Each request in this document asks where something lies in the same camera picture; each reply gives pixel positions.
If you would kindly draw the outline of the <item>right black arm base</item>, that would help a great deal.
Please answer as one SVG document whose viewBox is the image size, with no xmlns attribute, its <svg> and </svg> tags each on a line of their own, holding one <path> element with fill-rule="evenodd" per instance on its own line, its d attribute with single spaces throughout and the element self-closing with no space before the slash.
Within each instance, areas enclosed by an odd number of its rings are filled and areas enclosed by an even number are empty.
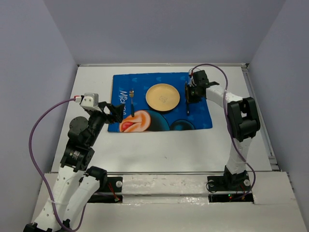
<svg viewBox="0 0 309 232">
<path fill-rule="evenodd" d="M 225 183 L 222 175 L 208 176 L 206 190 L 209 192 L 209 203 L 254 202 L 248 176 L 230 187 Z"/>
</svg>

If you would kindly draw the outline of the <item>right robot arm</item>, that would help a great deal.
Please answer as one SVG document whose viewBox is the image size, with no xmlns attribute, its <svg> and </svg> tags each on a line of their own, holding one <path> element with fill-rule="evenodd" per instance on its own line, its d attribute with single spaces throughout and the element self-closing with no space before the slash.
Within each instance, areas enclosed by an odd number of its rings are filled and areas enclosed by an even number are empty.
<svg viewBox="0 0 309 232">
<path fill-rule="evenodd" d="M 211 192 L 235 190 L 241 185 L 251 186 L 247 168 L 247 156 L 252 139 L 260 130 L 261 124 L 254 98 L 243 98 L 209 81 L 206 72 L 191 71 L 189 82 L 185 84 L 185 100 L 190 105 L 202 99 L 216 103 L 223 108 L 227 131 L 231 138 L 229 159 L 222 176 L 209 176 Z"/>
</svg>

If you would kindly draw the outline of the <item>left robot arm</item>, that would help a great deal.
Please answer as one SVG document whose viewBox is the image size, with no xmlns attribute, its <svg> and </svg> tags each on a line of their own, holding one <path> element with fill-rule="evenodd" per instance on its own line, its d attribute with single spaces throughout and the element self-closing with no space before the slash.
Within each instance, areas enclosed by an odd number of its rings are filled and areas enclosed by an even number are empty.
<svg viewBox="0 0 309 232">
<path fill-rule="evenodd" d="M 91 166 L 93 145 L 104 124 L 120 123 L 124 105 L 99 102 L 82 107 L 89 118 L 79 116 L 69 125 L 68 142 L 60 162 L 55 184 L 51 187 L 42 171 L 49 198 L 26 232 L 73 232 L 75 222 L 84 217 L 85 206 L 92 195 L 106 188 L 107 171 Z"/>
</svg>

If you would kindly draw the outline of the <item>gold fork dark handle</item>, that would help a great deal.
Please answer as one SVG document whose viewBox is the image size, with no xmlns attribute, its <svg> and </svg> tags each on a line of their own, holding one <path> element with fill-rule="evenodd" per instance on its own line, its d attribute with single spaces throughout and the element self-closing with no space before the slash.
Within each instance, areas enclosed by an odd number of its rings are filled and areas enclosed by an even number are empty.
<svg viewBox="0 0 309 232">
<path fill-rule="evenodd" d="M 131 116 L 135 116 L 135 109 L 134 109 L 134 103 L 133 103 L 133 97 L 134 97 L 134 89 L 131 89 L 129 92 L 129 96 L 131 98 Z"/>
</svg>

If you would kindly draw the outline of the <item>blue cartoon placemat cloth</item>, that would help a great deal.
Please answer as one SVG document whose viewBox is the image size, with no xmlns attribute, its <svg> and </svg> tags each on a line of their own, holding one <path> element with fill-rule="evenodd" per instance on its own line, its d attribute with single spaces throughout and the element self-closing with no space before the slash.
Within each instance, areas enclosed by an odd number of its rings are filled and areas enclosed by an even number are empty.
<svg viewBox="0 0 309 232">
<path fill-rule="evenodd" d="M 108 126 L 108 132 L 144 132 L 144 131 L 187 131 L 211 129 L 212 119 L 205 99 L 189 105 L 190 115 L 186 114 L 184 85 L 188 73 L 137 73 L 118 74 L 112 79 L 112 104 L 124 104 L 124 116 L 121 123 Z M 156 84 L 174 86 L 180 94 L 180 102 L 171 111 L 160 112 L 152 109 L 146 102 L 147 90 Z M 129 92 L 134 89 L 135 116 L 131 116 L 131 98 Z"/>
</svg>

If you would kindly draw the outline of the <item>tan round plate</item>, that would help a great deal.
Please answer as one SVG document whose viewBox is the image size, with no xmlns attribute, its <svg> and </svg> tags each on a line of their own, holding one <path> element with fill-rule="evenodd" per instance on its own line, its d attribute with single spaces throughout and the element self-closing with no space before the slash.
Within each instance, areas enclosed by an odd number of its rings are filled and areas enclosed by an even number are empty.
<svg viewBox="0 0 309 232">
<path fill-rule="evenodd" d="M 156 84 L 147 90 L 145 99 L 152 109 L 167 112 L 177 107 L 180 102 L 180 94 L 172 85 Z"/>
</svg>

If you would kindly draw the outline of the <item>gold knife dark handle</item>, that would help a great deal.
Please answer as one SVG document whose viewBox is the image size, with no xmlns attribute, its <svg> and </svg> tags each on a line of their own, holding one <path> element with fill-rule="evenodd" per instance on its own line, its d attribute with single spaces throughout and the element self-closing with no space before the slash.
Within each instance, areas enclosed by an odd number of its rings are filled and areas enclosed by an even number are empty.
<svg viewBox="0 0 309 232">
<path fill-rule="evenodd" d="M 186 102 L 186 114 L 190 115 L 189 109 L 189 100 L 190 100 L 190 86 L 187 82 L 185 82 L 185 102 Z"/>
</svg>

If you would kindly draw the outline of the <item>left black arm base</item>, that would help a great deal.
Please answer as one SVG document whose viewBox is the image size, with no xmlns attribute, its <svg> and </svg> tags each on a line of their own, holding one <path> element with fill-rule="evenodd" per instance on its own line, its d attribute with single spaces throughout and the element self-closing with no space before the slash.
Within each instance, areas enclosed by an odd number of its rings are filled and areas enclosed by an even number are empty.
<svg viewBox="0 0 309 232">
<path fill-rule="evenodd" d="M 122 176 L 108 176 L 107 183 L 103 186 L 100 185 L 88 203 L 121 203 L 123 200 L 122 187 Z"/>
</svg>

